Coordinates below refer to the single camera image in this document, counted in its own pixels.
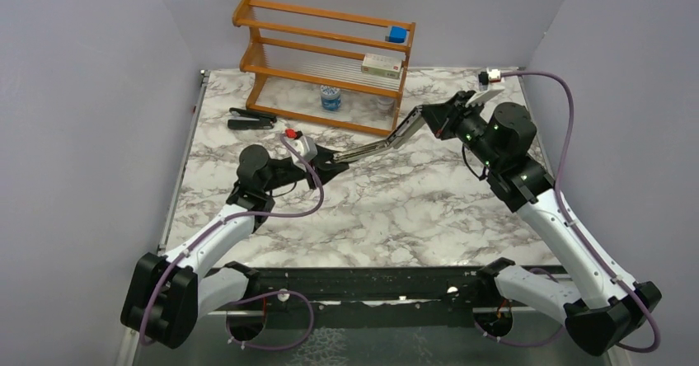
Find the silver chrome stapler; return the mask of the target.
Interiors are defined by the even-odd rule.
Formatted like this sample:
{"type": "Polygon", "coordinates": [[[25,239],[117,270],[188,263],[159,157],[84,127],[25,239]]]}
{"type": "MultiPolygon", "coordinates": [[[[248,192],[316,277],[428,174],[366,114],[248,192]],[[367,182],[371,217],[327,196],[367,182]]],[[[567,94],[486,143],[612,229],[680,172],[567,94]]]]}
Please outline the silver chrome stapler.
{"type": "Polygon", "coordinates": [[[406,118],[385,138],[361,147],[335,152],[332,161],[335,163],[352,163],[366,157],[398,149],[407,142],[420,128],[425,125],[423,106],[417,106],[410,111],[406,118]]]}

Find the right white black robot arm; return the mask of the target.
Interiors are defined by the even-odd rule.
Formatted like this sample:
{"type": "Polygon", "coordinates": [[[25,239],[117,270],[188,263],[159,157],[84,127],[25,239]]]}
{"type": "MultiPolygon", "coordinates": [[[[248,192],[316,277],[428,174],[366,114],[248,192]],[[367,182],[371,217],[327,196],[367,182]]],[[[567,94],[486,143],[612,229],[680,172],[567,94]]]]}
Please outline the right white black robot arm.
{"type": "Polygon", "coordinates": [[[551,174],[529,153],[537,128],[528,110],[503,102],[489,120],[482,110],[473,91],[460,91],[422,106],[420,115],[435,138],[460,140],[486,167],[496,198],[546,243],[575,286],[499,258],[479,271],[476,296],[488,306],[505,298],[523,303],[558,321],[587,354],[602,355],[647,321],[662,294],[614,262],[556,193],[551,174]]]}

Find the black stapler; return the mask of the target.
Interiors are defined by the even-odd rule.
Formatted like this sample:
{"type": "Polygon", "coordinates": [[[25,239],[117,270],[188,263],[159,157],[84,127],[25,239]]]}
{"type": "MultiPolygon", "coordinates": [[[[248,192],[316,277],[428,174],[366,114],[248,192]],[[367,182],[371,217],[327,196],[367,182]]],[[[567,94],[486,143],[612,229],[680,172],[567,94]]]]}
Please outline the black stapler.
{"type": "Polygon", "coordinates": [[[232,115],[227,122],[230,130],[272,129],[277,122],[276,115],[265,112],[231,107],[229,113],[232,115]]]}

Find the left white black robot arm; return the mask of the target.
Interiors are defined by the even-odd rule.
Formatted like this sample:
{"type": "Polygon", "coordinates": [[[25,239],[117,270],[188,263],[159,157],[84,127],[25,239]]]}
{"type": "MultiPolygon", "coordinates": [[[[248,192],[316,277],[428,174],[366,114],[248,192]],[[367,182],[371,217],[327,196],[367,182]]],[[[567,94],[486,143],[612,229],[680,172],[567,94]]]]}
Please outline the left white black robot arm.
{"type": "Polygon", "coordinates": [[[213,265],[268,218],[314,214],[325,198],[323,186],[349,168],[348,163],[335,161],[335,151],[305,136],[283,138],[282,143],[289,152],[283,159],[272,158],[259,144],[244,148],[237,181],[218,214],[177,248],[162,255],[148,252],[138,259],[120,321],[138,332],[141,345],[160,343],[175,349],[203,315],[230,302],[242,309],[255,305],[259,287],[253,281],[254,270],[233,263],[213,272],[213,265]],[[273,191],[301,181],[320,192],[320,201],[304,212],[274,211],[273,191]]]}

